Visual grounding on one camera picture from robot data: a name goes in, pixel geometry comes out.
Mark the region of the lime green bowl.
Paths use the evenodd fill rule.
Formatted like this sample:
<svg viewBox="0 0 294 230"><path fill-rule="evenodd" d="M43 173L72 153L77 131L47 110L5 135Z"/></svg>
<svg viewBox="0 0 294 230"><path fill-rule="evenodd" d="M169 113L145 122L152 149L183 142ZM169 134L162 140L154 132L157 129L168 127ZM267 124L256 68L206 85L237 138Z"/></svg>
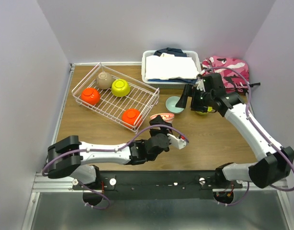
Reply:
<svg viewBox="0 0 294 230"><path fill-rule="evenodd" d="M203 107L200 111L196 111L196 113L199 115L207 115L208 113L211 113L212 110L212 107Z"/></svg>
<svg viewBox="0 0 294 230"><path fill-rule="evenodd" d="M124 97L130 93L130 85L126 80L116 79L112 83L111 91L116 97Z"/></svg>

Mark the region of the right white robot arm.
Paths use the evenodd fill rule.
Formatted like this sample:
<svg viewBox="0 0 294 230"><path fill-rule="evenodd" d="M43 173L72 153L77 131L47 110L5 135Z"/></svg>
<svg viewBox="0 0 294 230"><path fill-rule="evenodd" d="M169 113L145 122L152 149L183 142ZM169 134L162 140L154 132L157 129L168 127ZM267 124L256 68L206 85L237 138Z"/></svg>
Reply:
<svg viewBox="0 0 294 230"><path fill-rule="evenodd" d="M255 163L227 163L215 170L214 182L224 188L231 181L252 182L259 188L273 184L293 171L294 150L283 147L257 122L237 92L227 93L219 73L202 77L201 86L186 84L176 107L185 108L191 98L191 110L208 107L228 120L242 135L256 157Z"/></svg>

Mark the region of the orange bowl front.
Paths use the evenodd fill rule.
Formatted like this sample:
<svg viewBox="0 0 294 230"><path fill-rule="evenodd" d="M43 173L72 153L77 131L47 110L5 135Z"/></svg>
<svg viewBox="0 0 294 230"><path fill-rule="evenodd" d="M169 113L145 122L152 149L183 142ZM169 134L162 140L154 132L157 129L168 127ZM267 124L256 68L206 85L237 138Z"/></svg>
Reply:
<svg viewBox="0 0 294 230"><path fill-rule="evenodd" d="M128 128L138 127L139 125L141 125L142 121L143 120L141 112L137 109L130 108L122 114L123 125Z"/></svg>

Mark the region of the white bowl orange pattern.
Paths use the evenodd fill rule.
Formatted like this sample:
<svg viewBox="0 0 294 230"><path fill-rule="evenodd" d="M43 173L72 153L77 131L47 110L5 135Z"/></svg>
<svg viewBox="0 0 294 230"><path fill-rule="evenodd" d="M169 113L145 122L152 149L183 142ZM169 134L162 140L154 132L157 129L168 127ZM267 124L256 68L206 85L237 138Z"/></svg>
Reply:
<svg viewBox="0 0 294 230"><path fill-rule="evenodd" d="M156 118L158 115L161 116L161 118L167 123L172 123L173 119L175 118L175 114L173 113L160 113L152 115L150 119L152 120Z"/></svg>

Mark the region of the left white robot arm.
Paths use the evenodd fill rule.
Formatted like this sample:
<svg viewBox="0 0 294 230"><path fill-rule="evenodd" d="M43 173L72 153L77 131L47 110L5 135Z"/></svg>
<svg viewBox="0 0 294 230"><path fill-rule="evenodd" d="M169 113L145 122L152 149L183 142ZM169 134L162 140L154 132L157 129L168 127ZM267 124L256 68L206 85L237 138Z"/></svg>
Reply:
<svg viewBox="0 0 294 230"><path fill-rule="evenodd" d="M172 144L172 124L161 116L150 120L149 139L136 139L119 145L96 145L80 141L76 135L69 136L48 147L47 163L43 176L50 179L72 177L83 182L89 189L99 186L100 178L96 163L140 165L154 161L159 154L167 152Z"/></svg>

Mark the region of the pale blue bowl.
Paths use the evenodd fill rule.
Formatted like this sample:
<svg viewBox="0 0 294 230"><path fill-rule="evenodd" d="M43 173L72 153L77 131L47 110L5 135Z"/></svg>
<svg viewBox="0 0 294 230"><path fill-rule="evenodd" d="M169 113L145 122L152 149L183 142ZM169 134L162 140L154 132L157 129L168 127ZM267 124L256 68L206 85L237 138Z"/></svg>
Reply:
<svg viewBox="0 0 294 230"><path fill-rule="evenodd" d="M165 106L170 113L180 114L183 112L184 108L176 107L176 103L179 101L179 99L180 97L178 96L171 96L166 100Z"/></svg>

